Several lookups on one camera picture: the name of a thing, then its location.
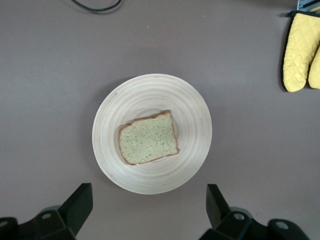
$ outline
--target table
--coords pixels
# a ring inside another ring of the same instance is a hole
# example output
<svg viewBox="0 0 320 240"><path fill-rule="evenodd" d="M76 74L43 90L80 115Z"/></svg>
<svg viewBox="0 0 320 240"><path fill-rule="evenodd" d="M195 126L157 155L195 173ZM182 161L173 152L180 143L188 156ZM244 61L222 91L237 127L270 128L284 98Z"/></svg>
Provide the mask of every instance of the table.
<svg viewBox="0 0 320 240"><path fill-rule="evenodd" d="M92 183L78 240L196 240L210 228L206 186L217 184L261 224L288 219L317 239L320 91L280 83L294 9L292 0L123 0L99 15L70 0L2 1L0 216L23 223ZM91 137L108 93L151 73L199 91L212 143L187 183L142 195L103 174Z"/></svg>

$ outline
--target bread crust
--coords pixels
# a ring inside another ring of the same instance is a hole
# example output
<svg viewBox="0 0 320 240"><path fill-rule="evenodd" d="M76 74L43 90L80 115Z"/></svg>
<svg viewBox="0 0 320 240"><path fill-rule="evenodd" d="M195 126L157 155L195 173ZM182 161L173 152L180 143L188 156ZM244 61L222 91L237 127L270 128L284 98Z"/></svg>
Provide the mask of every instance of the bread crust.
<svg viewBox="0 0 320 240"><path fill-rule="evenodd" d="M139 121L141 121L141 120L155 119L155 118L157 118L158 116L166 115L166 114L169 114L169 115L170 115L170 118L171 118L171 127L172 127L172 130L173 130L173 135L174 135L174 139L175 139L175 148L176 148L177 153L168 154L168 155L161 156L161 157L152 159L152 160L150 160L150 161L142 162L142 163L136 163L136 164L130 163L130 162L123 156L122 150L121 150L120 138L121 138L121 134L122 134L123 130L126 129L127 127L131 126L133 123L139 122ZM164 111L159 112L159 113L157 113L157 114L155 114L155 115L152 115L152 116L139 117L139 118L134 119L132 122L123 125L123 126L120 128L120 130L119 130L119 134L118 134L118 145L119 145L120 153L121 153L121 156L122 156L123 160L124 160L127 164L129 164L129 165L131 165L131 166L134 166L134 165L137 165L137 164L146 164L146 163L150 163L150 162L153 162L153 161L155 161L155 160L158 160L158 159L162 159L162 158L164 158L164 157L169 157L169 156L177 155L177 154L180 152L180 149L178 148L178 140L177 140L177 136L175 135L175 127L174 127L174 125L173 125L172 116L171 116L171 111L170 111L170 110L164 110Z"/></svg>

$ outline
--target black cable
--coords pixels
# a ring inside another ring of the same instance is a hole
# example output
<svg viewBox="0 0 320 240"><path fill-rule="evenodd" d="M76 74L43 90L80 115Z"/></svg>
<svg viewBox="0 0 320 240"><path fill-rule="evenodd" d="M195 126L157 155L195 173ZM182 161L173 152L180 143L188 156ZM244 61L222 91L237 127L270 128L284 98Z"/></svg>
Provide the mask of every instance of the black cable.
<svg viewBox="0 0 320 240"><path fill-rule="evenodd" d="M87 7L87 6L81 4L80 2L78 2L76 0L71 0L71 1L74 2L75 4L77 4L79 7L85 9L85 10L88 10L90 12L96 12L96 13L98 12L98 13L100 13L100 12L106 12L106 11L109 11L111 9L114 9L115 7L117 7L121 3L122 0L118 0L116 2L116 4L114 4L112 6L108 6L108 7L105 7L105 8L98 8L98 9Z"/></svg>

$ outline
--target yellow oven mitt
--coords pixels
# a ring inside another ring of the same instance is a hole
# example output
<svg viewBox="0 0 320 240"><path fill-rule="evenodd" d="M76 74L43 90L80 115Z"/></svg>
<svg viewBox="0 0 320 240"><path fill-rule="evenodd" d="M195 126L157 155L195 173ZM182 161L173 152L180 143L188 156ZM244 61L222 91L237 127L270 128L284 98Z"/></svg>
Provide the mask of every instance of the yellow oven mitt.
<svg viewBox="0 0 320 240"><path fill-rule="evenodd" d="M288 92L303 89L307 79L310 87L320 89L320 15L294 11L285 52L281 80Z"/></svg>

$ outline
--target screw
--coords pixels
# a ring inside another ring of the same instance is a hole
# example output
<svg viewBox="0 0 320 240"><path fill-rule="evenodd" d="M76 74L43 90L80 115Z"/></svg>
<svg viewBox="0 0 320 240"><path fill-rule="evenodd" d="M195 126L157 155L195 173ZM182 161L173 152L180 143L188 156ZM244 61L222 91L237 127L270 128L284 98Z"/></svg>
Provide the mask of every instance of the screw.
<svg viewBox="0 0 320 240"><path fill-rule="evenodd" d="M2 221L0 222L0 228L4 227L5 225L8 224L8 221Z"/></svg>
<svg viewBox="0 0 320 240"><path fill-rule="evenodd" d="M45 219L48 219L50 217L51 217L51 213L46 213L46 214L43 214L41 218L42 218L42 220L45 220Z"/></svg>
<svg viewBox="0 0 320 240"><path fill-rule="evenodd" d="M237 220L245 220L245 216L243 216L241 213L235 213L233 214L234 218L237 219Z"/></svg>
<svg viewBox="0 0 320 240"><path fill-rule="evenodd" d="M275 223L275 225L280 228L280 229L283 229L283 230L288 230L289 229L289 226L287 224L285 224L283 221L277 221Z"/></svg>

